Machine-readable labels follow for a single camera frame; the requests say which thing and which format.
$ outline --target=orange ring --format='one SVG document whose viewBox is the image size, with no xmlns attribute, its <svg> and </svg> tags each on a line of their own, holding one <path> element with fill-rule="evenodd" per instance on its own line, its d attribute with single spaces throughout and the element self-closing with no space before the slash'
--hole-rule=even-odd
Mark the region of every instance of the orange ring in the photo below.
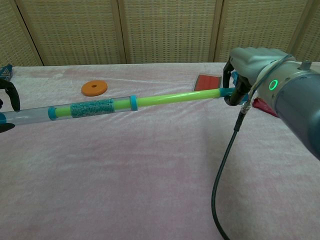
<svg viewBox="0 0 320 240">
<path fill-rule="evenodd" d="M 108 89 L 108 84 L 103 80 L 93 80 L 85 83 L 81 92 L 85 96 L 94 97 L 103 94 Z"/>
</svg>

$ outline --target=pink fabric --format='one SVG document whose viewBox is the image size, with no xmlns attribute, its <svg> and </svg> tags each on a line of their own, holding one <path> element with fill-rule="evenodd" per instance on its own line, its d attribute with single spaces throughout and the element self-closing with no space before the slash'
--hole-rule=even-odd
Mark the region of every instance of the pink fabric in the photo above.
<svg viewBox="0 0 320 240">
<path fill-rule="evenodd" d="M 223 63 L 14 67 L 22 109 L 192 91 Z M 105 80 L 98 97 L 82 85 Z M 9 98 L 2 90 L 2 111 Z M 222 239 L 211 190 L 239 107 L 223 99 L 45 122 L 0 135 L 0 239 Z M 217 192 L 236 240 L 317 240 L 320 161 L 279 118 L 251 109 Z"/>
</svg>

